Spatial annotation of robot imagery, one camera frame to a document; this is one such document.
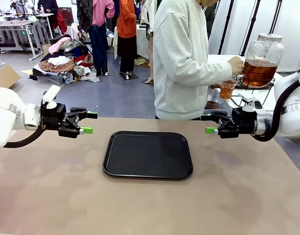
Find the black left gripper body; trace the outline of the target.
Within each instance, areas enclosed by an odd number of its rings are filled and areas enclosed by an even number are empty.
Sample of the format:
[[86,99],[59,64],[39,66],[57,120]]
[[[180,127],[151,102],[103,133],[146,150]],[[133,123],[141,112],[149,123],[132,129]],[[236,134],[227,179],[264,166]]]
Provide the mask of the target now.
[[47,109],[47,104],[41,106],[42,125],[46,130],[57,131],[66,114],[66,105],[57,103],[56,107]]

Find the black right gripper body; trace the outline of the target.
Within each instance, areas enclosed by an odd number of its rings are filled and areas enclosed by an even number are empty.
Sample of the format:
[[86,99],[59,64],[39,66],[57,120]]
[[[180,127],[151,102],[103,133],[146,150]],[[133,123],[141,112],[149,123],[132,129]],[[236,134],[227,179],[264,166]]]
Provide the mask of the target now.
[[253,134],[257,127],[257,112],[246,112],[242,108],[233,108],[232,120],[238,127],[239,134]]

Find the person's right hand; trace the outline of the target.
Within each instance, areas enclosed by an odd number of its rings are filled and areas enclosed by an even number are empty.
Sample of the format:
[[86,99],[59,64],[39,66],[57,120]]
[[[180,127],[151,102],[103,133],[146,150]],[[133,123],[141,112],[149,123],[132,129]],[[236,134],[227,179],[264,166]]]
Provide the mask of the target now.
[[239,56],[234,56],[228,60],[228,63],[231,65],[233,75],[242,73],[244,61]]

